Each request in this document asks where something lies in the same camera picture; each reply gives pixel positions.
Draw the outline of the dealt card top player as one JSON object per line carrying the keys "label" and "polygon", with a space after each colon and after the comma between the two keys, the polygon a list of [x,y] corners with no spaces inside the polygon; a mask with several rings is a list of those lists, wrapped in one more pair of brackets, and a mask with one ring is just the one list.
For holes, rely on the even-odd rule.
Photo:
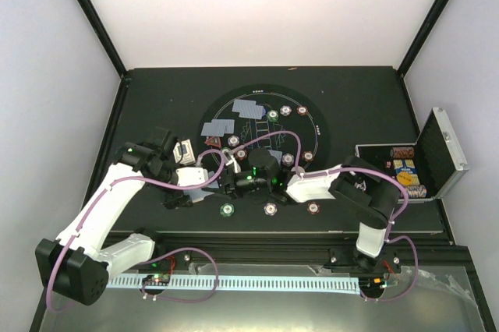
{"label": "dealt card top player", "polygon": [[257,105],[256,101],[235,99],[232,104],[232,111],[242,113],[245,111],[252,111],[253,107]]}

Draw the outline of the white card box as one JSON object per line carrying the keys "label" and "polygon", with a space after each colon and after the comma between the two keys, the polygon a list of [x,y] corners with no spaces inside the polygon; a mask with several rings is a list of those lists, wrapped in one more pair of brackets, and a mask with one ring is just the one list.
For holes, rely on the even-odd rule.
{"label": "white card box", "polygon": [[177,143],[173,154],[176,164],[190,166],[196,163],[196,156],[190,140],[182,140]]}

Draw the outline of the green chip stack source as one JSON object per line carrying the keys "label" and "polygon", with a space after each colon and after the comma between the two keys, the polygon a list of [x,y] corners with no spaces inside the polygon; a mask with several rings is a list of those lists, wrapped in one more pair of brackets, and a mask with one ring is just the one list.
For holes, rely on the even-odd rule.
{"label": "green chip stack source", "polygon": [[235,208],[231,203],[225,203],[220,207],[219,212],[222,217],[231,217],[235,212]]}

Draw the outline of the round black poker mat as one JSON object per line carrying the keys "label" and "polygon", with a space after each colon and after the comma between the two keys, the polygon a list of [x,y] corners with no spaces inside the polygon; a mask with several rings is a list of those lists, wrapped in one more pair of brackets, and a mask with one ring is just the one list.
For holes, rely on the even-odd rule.
{"label": "round black poker mat", "polygon": [[[265,108],[265,116],[260,120],[240,118],[239,113],[232,111],[235,99],[256,101],[257,105]],[[289,116],[280,115],[282,106],[289,106],[292,113]],[[298,106],[306,106],[308,113],[304,116],[299,115]],[[267,113],[270,110],[278,112],[279,117],[276,122],[267,120]],[[199,126],[200,134],[196,140],[199,151],[213,148],[204,143],[211,136],[201,135],[203,124],[213,119],[235,120],[234,133],[220,136],[221,149],[224,147],[230,150],[235,149],[236,147],[228,145],[228,138],[238,136],[239,146],[244,144],[246,147],[243,149],[248,151],[248,155],[251,150],[258,148],[279,150],[282,156],[292,154],[295,162],[298,161],[299,166],[305,171],[322,168],[329,154],[330,134],[324,115],[308,97],[288,87],[265,84],[240,87],[219,97],[202,116]],[[314,159],[311,162],[305,162],[302,159],[305,151],[313,152]],[[293,176],[292,169],[295,162],[291,166],[284,166],[281,162],[279,164],[288,169],[288,176]],[[247,159],[238,161],[238,163],[241,170],[246,171],[250,168]]]}

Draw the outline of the brown chips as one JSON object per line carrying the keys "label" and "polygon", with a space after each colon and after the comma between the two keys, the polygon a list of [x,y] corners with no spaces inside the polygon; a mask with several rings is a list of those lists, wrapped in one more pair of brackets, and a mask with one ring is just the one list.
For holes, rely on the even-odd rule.
{"label": "brown chips", "polygon": [[301,116],[304,116],[308,113],[308,109],[306,106],[298,106],[297,107],[297,113]]}
{"label": "brown chips", "polygon": [[311,151],[305,151],[302,155],[302,159],[305,162],[311,162],[314,159],[314,154]]}
{"label": "brown chips", "polygon": [[246,149],[241,149],[241,150],[238,150],[236,153],[235,153],[235,158],[238,160],[238,161],[244,161],[245,159],[247,159],[248,157],[248,151]]}

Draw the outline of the black aluminium rail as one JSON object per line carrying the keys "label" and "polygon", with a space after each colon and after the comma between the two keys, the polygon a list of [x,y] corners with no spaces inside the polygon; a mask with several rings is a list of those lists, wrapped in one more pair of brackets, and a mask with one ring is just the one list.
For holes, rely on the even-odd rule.
{"label": "black aluminium rail", "polygon": [[210,254],[217,263],[322,265],[330,263],[343,246],[352,253],[358,233],[160,231],[154,237],[162,253],[195,247]]}

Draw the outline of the light blue slotted strip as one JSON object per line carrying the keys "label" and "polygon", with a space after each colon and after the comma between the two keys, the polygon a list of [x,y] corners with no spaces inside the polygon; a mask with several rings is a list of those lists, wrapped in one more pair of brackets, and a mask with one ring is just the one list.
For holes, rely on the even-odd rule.
{"label": "light blue slotted strip", "polygon": [[121,274],[109,281],[109,288],[157,289],[179,291],[274,291],[318,292],[359,295],[359,280],[350,277],[274,277],[174,274],[167,286],[146,286],[142,280],[146,274]]}

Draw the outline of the brown orange chip stack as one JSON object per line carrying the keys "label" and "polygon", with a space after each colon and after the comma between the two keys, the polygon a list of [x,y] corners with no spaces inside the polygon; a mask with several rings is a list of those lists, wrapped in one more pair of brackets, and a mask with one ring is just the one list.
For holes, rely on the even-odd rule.
{"label": "brown orange chip stack", "polygon": [[307,211],[312,215],[318,214],[320,213],[320,205],[318,203],[311,202],[307,205]]}

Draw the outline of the red triangular button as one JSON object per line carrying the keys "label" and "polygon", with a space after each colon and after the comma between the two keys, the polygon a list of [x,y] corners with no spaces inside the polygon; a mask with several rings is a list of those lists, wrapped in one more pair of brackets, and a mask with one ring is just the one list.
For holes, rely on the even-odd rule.
{"label": "red triangular button", "polygon": [[204,143],[209,147],[221,149],[221,138],[218,136],[209,137]]}

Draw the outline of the brown chip row in case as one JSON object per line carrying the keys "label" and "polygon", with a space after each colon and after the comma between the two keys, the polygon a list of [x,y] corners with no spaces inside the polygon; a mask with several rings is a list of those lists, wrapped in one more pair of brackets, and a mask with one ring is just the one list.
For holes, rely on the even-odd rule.
{"label": "brown chip row in case", "polygon": [[413,147],[392,147],[391,157],[394,159],[412,159],[415,156]]}

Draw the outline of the circuit board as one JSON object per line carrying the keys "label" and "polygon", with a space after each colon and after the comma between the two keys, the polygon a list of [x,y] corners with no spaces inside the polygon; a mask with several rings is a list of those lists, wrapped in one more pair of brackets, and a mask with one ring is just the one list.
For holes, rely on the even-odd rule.
{"label": "circuit board", "polygon": [[142,280],[146,286],[167,286],[169,282],[169,274],[149,274]]}
{"label": "circuit board", "polygon": [[373,277],[367,281],[366,287],[369,289],[385,289],[397,286],[399,280],[397,277]]}

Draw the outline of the dealt card bottom player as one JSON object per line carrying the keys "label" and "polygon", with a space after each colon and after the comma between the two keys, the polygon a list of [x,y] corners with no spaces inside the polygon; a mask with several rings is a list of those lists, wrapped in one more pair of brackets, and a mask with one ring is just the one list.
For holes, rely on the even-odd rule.
{"label": "dealt card bottom player", "polygon": [[269,150],[269,153],[272,157],[274,157],[278,163],[281,162],[281,159],[282,159],[282,152],[279,151],[279,150]]}

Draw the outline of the dealt card player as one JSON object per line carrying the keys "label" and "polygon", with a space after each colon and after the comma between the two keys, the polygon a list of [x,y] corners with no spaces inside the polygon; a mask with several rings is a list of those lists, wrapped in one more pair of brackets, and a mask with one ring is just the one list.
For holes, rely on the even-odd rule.
{"label": "dealt card player", "polygon": [[257,105],[256,101],[235,99],[232,104],[232,111],[242,113],[245,111],[252,111],[253,107]]}
{"label": "dealt card player", "polygon": [[279,150],[269,150],[269,153],[272,157],[274,157],[278,163],[281,162],[281,159],[282,159],[282,152],[279,151]]}
{"label": "dealt card player", "polygon": [[234,133],[234,119],[213,119],[211,124],[214,126],[216,136],[224,136]]}

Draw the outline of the boxed card deck in case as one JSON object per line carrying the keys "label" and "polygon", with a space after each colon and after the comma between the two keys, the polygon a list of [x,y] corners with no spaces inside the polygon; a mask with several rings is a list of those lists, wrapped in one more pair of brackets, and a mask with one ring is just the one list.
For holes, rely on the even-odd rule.
{"label": "boxed card deck in case", "polygon": [[419,176],[413,159],[394,159],[396,180],[403,186],[419,185]]}

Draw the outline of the right circuit board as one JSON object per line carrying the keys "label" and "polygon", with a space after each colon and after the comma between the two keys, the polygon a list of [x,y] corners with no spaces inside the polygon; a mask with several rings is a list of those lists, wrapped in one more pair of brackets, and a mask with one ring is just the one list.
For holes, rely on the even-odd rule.
{"label": "right circuit board", "polygon": [[397,277],[373,277],[367,281],[366,287],[369,289],[385,289],[397,286],[399,280]]}

